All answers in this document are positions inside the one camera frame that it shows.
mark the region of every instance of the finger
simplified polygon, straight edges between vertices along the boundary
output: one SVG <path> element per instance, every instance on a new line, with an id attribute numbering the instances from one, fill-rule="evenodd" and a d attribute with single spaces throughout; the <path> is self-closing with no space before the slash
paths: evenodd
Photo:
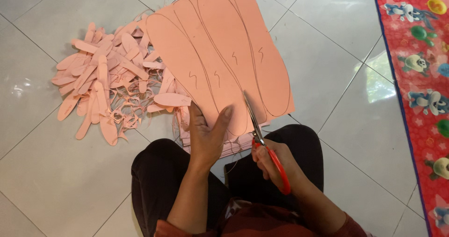
<path id="1" fill-rule="evenodd" d="M 218 119 L 215 122 L 214 128 L 212 128 L 212 136 L 224 139 L 226 129 L 228 128 L 229 122 L 231 121 L 231 117 L 232 106 L 227 106 L 218 115 Z"/>
<path id="2" fill-rule="evenodd" d="M 270 155 L 268 154 L 268 150 L 266 147 L 258 147 L 256 149 L 257 157 L 259 158 L 260 163 L 263 164 L 267 172 L 271 175 L 277 174 L 277 168 L 271 160 Z"/>
<path id="3" fill-rule="evenodd" d="M 192 101 L 188 107 L 188 113 L 190 114 L 190 123 L 194 125 L 207 125 L 206 119 L 199 107 Z"/>
<path id="4" fill-rule="evenodd" d="M 270 179 L 270 175 L 268 174 L 268 171 L 266 170 L 265 166 L 260 161 L 257 162 L 257 167 L 262 171 L 262 175 L 264 176 L 265 180 Z"/>
<path id="5" fill-rule="evenodd" d="M 252 145 L 252 147 L 251 147 L 251 156 L 253 157 L 254 162 L 257 162 L 259 160 L 259 158 L 257 157 L 257 154 L 255 152 L 255 145 Z"/>

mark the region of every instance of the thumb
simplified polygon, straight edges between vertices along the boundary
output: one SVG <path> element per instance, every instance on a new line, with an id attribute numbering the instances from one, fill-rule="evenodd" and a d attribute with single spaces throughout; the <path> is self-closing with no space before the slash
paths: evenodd
<path id="1" fill-rule="evenodd" d="M 215 122 L 214 128 L 212 128 L 211 131 L 214 137 L 216 136 L 220 139 L 225 138 L 226 129 L 228 128 L 229 122 L 231 121 L 232 111 L 232 107 L 227 106 L 220 112 L 220 114 L 218 115 L 218 119 Z"/>

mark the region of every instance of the cartoon rabbit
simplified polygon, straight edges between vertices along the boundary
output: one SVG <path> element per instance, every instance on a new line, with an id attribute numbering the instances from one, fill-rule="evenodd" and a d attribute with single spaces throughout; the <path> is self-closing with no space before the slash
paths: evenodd
<path id="1" fill-rule="evenodd" d="M 388 15 L 399 15 L 401 21 L 404 21 L 404 17 L 406 17 L 409 22 L 423 21 L 429 30 L 435 30 L 428 17 L 432 19 L 438 18 L 430 11 L 414 8 L 411 4 L 407 4 L 405 2 L 401 2 L 401 6 L 396 4 L 384 4 L 384 7 L 387 10 Z"/>

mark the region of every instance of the right hand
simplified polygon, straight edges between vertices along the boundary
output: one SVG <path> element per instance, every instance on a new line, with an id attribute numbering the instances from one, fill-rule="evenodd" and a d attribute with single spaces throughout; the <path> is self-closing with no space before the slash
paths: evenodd
<path id="1" fill-rule="evenodd" d="M 267 144 L 268 148 L 272 149 L 278 156 L 278 159 L 287 174 L 292 192 L 297 192 L 300 189 L 301 183 L 307 180 L 307 177 L 296 163 L 290 149 L 284 143 L 277 143 L 269 139 L 264 139 L 264 142 Z M 268 154 L 268 150 L 263 146 L 259 146 L 256 149 L 255 145 L 253 145 L 251 148 L 251 155 L 253 161 L 257 163 L 257 167 L 261 169 L 264 179 L 270 179 L 279 189 L 282 189 L 283 182 L 281 175 L 279 174 L 277 167 L 272 162 L 270 155 Z"/>

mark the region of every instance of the left hand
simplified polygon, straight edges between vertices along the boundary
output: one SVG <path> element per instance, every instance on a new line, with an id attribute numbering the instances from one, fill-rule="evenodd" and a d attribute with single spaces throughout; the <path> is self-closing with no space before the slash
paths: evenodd
<path id="1" fill-rule="evenodd" d="M 232 107 L 224 108 L 213 128 L 206 124 L 201 110 L 192 101 L 190 112 L 190 163 L 193 168 L 210 171 L 220 158 L 226 129 L 232 117 Z"/>

